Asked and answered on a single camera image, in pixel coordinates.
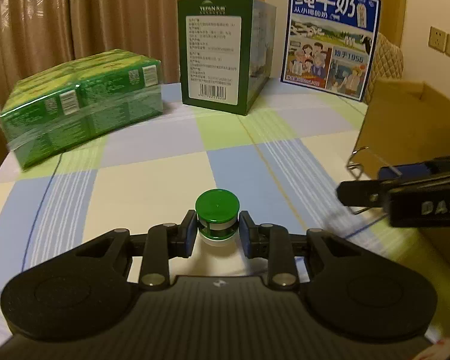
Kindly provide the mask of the metal wire rack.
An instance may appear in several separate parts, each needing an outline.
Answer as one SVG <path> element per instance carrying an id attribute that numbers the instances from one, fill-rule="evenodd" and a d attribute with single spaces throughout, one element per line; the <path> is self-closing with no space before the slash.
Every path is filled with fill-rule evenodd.
<path id="1" fill-rule="evenodd" d="M 359 152 L 368 152 L 372 157 L 375 157 L 379 162 L 381 162 L 385 167 L 387 167 L 389 170 L 392 171 L 394 176 L 401 177 L 402 173 L 396 168 L 396 166 L 393 166 L 389 163 L 387 163 L 383 158 L 381 158 L 378 154 L 375 154 L 368 146 L 362 146 L 358 149 L 355 149 L 352 151 L 351 155 L 349 156 L 349 159 L 347 161 L 347 164 L 345 165 L 346 170 L 349 174 L 354 178 L 354 181 L 368 181 L 363 179 L 362 176 L 365 175 L 365 167 L 361 163 L 354 160 L 355 157 L 357 157 Z M 369 193 L 369 196 L 367 197 L 367 203 L 379 203 L 380 202 L 380 195 L 379 193 Z M 365 206 L 364 208 L 360 208 L 358 210 L 354 210 L 352 207 L 347 206 L 347 210 L 352 215 L 360 215 L 365 211 L 369 211 L 371 208 L 376 207 L 378 205 L 372 205 L 372 206 Z"/>

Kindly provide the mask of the green capped small jar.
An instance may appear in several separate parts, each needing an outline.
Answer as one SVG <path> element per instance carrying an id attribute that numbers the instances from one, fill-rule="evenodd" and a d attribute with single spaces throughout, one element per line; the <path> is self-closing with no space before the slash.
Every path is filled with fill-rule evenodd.
<path id="1" fill-rule="evenodd" d="M 226 189 L 210 189 L 196 200 L 195 212 L 201 238 L 207 245 L 224 246 L 238 233 L 240 202 Z"/>

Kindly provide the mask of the brown cardboard box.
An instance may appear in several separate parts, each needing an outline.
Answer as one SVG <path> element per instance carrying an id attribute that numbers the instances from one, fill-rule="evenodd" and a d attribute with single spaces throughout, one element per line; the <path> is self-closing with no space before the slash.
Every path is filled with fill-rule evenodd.
<path id="1" fill-rule="evenodd" d="M 377 80 L 353 149 L 362 146 L 391 165 L 450 156 L 450 99 L 424 83 Z M 366 151 L 354 160 L 365 167 L 362 180 L 379 180 L 385 165 Z M 418 229 L 450 264 L 450 228 Z"/>

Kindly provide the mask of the checkered tablecloth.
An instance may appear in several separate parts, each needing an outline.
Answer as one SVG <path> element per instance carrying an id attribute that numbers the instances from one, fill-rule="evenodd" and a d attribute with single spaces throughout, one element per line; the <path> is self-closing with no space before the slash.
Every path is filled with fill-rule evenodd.
<path id="1" fill-rule="evenodd" d="M 22 170 L 0 168 L 0 295 L 19 272 L 114 228 L 178 223 L 204 191 L 233 192 L 257 223 L 322 228 L 429 279 L 432 337 L 450 336 L 450 267 L 417 230 L 379 211 L 351 214 L 335 189 L 366 113 L 361 102 L 270 80 L 246 116 L 186 106 L 177 84 L 164 111 Z M 9 329 L 0 311 L 0 345 Z"/>

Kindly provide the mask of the beige quilted chair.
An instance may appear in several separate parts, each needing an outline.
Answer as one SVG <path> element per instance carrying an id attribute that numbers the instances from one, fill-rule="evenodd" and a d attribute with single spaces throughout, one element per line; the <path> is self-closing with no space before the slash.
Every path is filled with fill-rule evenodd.
<path id="1" fill-rule="evenodd" d="M 369 104 L 377 79 L 401 79 L 403 73 L 403 53 L 385 35 L 378 33 L 370 74 L 363 101 Z"/>

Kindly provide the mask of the blue milk carton box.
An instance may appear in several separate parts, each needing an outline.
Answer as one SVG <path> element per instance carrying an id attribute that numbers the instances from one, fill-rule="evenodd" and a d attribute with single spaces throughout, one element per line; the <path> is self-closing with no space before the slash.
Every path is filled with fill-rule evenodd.
<path id="1" fill-rule="evenodd" d="M 380 0 L 289 0 L 280 81 L 362 102 Z"/>

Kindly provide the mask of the green shrink-wrapped carton pack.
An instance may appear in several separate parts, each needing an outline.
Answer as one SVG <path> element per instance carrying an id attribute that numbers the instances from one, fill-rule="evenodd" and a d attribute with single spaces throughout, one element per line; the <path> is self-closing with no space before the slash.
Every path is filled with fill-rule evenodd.
<path id="1" fill-rule="evenodd" d="M 23 169 L 106 133 L 159 116 L 161 62 L 124 49 L 72 60 L 20 80 L 0 126 Z"/>

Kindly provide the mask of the green milk carton box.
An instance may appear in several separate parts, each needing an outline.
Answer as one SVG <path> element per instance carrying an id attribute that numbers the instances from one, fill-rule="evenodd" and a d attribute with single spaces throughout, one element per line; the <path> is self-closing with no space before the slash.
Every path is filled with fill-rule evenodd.
<path id="1" fill-rule="evenodd" d="M 275 18 L 261 0 L 178 0 L 183 103 L 247 115 L 271 75 Z"/>

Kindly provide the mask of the double wall socket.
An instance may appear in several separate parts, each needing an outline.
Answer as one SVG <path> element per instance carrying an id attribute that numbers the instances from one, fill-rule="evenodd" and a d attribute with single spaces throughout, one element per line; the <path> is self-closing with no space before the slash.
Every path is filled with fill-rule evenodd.
<path id="1" fill-rule="evenodd" d="M 450 34 L 431 26 L 429 30 L 428 46 L 450 57 Z"/>

